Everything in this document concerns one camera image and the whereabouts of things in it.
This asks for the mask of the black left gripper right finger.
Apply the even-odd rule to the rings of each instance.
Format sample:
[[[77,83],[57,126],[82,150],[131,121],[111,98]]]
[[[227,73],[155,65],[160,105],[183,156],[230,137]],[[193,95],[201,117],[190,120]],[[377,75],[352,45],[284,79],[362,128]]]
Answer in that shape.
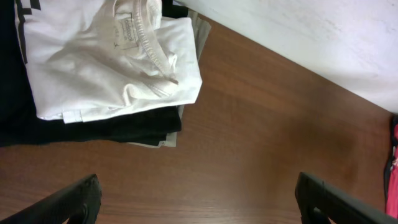
[[[302,224],[397,224],[397,219],[306,172],[298,175],[295,198]]]

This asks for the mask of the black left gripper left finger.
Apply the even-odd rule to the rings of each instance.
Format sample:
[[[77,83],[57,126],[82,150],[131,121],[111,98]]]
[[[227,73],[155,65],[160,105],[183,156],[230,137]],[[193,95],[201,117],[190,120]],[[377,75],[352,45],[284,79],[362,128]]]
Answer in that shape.
[[[91,174],[1,220],[1,224],[94,224],[101,196],[98,177]]]

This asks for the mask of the white t-shirt with robot print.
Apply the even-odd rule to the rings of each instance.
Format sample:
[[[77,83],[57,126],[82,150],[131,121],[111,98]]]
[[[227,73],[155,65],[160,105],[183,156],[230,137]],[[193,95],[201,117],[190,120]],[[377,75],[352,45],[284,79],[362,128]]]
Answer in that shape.
[[[36,108],[78,123],[196,102],[202,79],[191,19],[160,0],[16,1]]]

